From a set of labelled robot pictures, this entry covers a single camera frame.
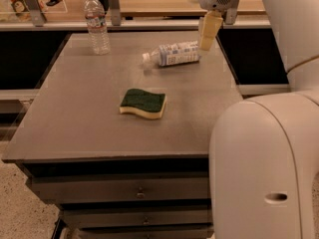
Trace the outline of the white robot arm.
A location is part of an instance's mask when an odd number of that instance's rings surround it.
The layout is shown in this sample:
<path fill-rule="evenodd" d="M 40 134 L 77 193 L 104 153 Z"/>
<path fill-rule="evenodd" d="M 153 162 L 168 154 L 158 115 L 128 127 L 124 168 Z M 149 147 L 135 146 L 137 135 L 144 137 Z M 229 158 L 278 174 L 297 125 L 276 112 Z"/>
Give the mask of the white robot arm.
<path fill-rule="evenodd" d="M 289 92 L 228 108 L 209 144 L 215 239 L 316 239 L 319 0 L 262 0 Z"/>

